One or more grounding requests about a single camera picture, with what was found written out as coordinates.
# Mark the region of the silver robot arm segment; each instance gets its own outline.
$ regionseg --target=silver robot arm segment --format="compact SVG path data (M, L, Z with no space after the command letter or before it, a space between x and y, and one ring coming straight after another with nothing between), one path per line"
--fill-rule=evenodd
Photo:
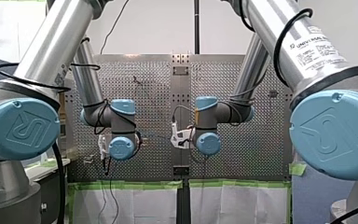
M100 0L57 1L13 79L0 81L1 161L31 159L55 143L60 132L57 89L63 85L76 53L76 62L92 63L90 44L82 39L90 21L100 17L104 4ZM74 72L85 107L82 119L93 127L111 127L111 156L126 160L139 139L134 102L114 100L108 104L95 71L76 66Z
M48 150L60 132L56 99L98 1L57 1L28 48L14 79L0 81L0 160L27 160ZM41 85L25 84L31 81Z

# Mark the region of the perforated metal panel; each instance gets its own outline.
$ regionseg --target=perforated metal panel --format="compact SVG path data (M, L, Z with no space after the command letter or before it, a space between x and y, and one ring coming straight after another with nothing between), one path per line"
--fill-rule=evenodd
M98 76L104 97L135 101L135 122L144 138L144 144L135 158L117 164L114 179L172 180L170 57L111 55L95 59L102 68ZM85 126L79 119L82 105L77 90L74 91L73 104L77 160L71 165L71 180L106 178L99 159L98 136L93 134L93 128ZM93 163L88 163L90 155L94 155Z
M192 105L202 95L227 100L235 88L242 59L242 56L193 55L190 58ZM269 97L270 91L277 91L278 96ZM290 160L290 147L283 145L283 139L288 139L284 122L289 115L289 97L270 66L255 95L255 117L240 127L219 124L221 152L208 159L206 165L192 161L190 178L285 179ZM196 150L193 154L202 161Z
M235 87L242 61L243 56L240 55L190 56L191 92L188 92L187 81L171 83L177 80L177 77L172 78L172 55L98 56L96 63L102 67L99 78L104 96L109 100L134 99L138 130L145 137L139 154L117 165L114 179L172 180L173 161L177 165L181 160L177 153L179 149L172 149L170 142L172 100L177 100L172 98L171 85L176 85L173 88L175 94L181 90L180 95L190 94L192 105L195 98L201 95L215 95L220 100L227 100ZM136 84L134 77L142 85ZM277 91L278 97L269 97L270 91ZM73 129L77 160L70 166L70 180L103 179L98 136L93 134L93 128L79 120L82 105L76 88L72 94L73 102L68 101L68 104L72 104L69 108L73 114L69 114L70 127L67 129ZM288 176L291 147L285 130L290 95L275 77L272 67L268 69L268 75L255 97L255 117L252 121L240 127L219 125L223 148L218 155L208 159L205 167L184 160L191 161L190 178L284 180ZM193 119L184 122L191 124ZM196 149L194 154L201 160Z

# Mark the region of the black cable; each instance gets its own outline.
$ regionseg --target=black cable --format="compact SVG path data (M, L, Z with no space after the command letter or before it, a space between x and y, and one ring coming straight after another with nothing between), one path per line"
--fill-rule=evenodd
M101 209L100 213L98 214L98 224L101 223L101 214L103 213L103 210L106 207L106 198L104 195L104 189L103 189L103 181L101 180L101 190L103 191L103 208Z
M109 106L109 102L107 101L107 99L104 99L104 102L105 105L100 108L100 111L98 111L97 121L94 125L94 134L96 135L101 134L106 129L105 127L103 127L100 131L97 131L99 126L103 126L103 124L101 123L101 118L103 117L104 110Z
M176 114L176 110L177 110L178 108L183 108L183 109L187 110L188 112L190 112L190 114L193 113L193 111L192 111L190 108L188 108L187 106L177 105L177 106L175 107L175 109L173 110L173 113L172 113L172 122L175 122L175 121L176 121L175 114Z
M348 218L350 218L350 217L353 217L353 216L355 216L355 215L357 215L357 214L358 214L358 208L356 208L356 209L350 211L349 213L347 213L347 214L345 214L345 215L343 215L343 216L341 216L341 217L338 217L336 220L334 220L334 221L331 222L330 224L341 224L342 221L344 221L344 220L346 220L346 219L348 219Z
M4 77L8 77L11 79L14 79L20 83L23 84L28 84L28 85L35 85L35 86L39 86L39 87L44 87L44 88L49 88L49 89L53 89L53 90L59 90L59 91L70 91L71 88L68 87L58 87L58 86L50 86L50 85L46 85L43 83L39 83L39 82L35 82L35 81L31 81L28 79L24 79L24 78L20 78L20 77L14 77L13 75L5 72L2 70L2 68L5 67L13 67L13 66L18 66L18 63L1 63L0 64L0 75L4 76ZM86 63L71 63L72 66L78 66L78 67L93 67L92 69L98 71L101 69L101 66L98 64L86 64Z
M113 113L115 113L117 116L119 116L121 119L126 120L129 124L131 124L134 128L136 128L136 123L133 122L130 119L127 119L126 117L124 117L123 115L121 115L120 113L118 113L116 110L114 110L113 108L111 108L111 110L113 111Z
M240 0L240 16L243 24L248 28L250 31L254 32L255 29L246 21L245 15L243 14L243 6L242 6L242 0Z
M70 91L71 90L71 88L68 88L68 87L50 86L50 85L46 85L46 84L43 84L43 83L34 82L34 81L31 81L31 80L28 80L28 79L23 79L23 78L20 78L20 77L14 77L11 74L1 70L1 68L4 68L4 67L12 67L12 66L17 66L17 65L19 65L19 64L18 63L1 63L0 64L0 75L2 75L4 77L12 78L12 79L14 79L14 80L16 80L16 81L18 81L20 83L23 83L23 84L35 85L35 86L49 88L49 89L53 89L53 90L59 90L59 91Z
M117 202L117 199L116 199L116 197L115 197L115 195L113 194L113 191L112 191L113 173L115 172L116 168L117 168L117 162L115 162L115 166L114 166L113 169L112 169L112 174L111 174L111 176L110 176L110 181L109 181L110 194L112 195L112 198L113 198L113 200L115 201L116 208L117 208L117 212L116 212L115 218L113 219L112 224L115 224L115 222L116 222L116 220L117 220L117 217L118 217L118 202Z
M71 63L72 66L75 67L90 67L92 69L94 69L95 71L101 70L101 66L98 64L93 64L93 63Z
M81 40L81 42L80 42L80 44L83 44L84 42L90 42L90 38L89 37L84 37L82 40Z
M243 96L244 94L247 94L251 91L254 91L258 86L260 86L260 84L263 82L264 78L266 77L267 75L267 72L264 73L264 75L255 83L255 85L247 90L247 91L243 91L243 92L240 92L238 94L235 94L235 95L230 95L230 99L233 98L233 97L239 97L239 96Z
M290 29L292 29L292 27L296 23L296 21L298 21L304 17L307 17L307 16L311 18L312 15L313 15L313 10L310 8L305 8L305 9L302 9L301 11L299 11L289 22L286 23L286 25L284 25L283 30L282 30L281 34L279 35L277 43L275 45L274 57L273 57L275 74L278 77L278 79L281 81L281 83L283 85L285 85L286 87L288 87L288 85L287 85L286 80L284 80L284 78L282 76L281 65L279 62L279 57L281 54L283 40L286 37L287 33L289 33Z
M60 179L60 210L57 218L57 224L64 224L65 219L65 173L63 170L62 157L60 149L58 148L57 143L54 143L53 146L54 156L57 161L58 174Z
M104 42L103 42L103 46L101 47L101 52L100 52L100 54L103 54L103 49L104 49L104 47L106 46L107 39L108 39L109 36L113 33L113 30L115 30L115 27L116 27L116 25L117 25L117 22L118 22L118 20L120 19L121 14L123 14L124 8L126 8L126 5L129 3L129 1L130 1L130 0L127 0L127 1L124 3L123 7L121 8L120 13L118 13L118 16L117 16L117 18L116 18L116 20L115 20L115 23L114 23L113 26L112 26L112 29L110 29L109 33L108 33L108 34L106 35L106 37L105 37L105 40L104 40Z

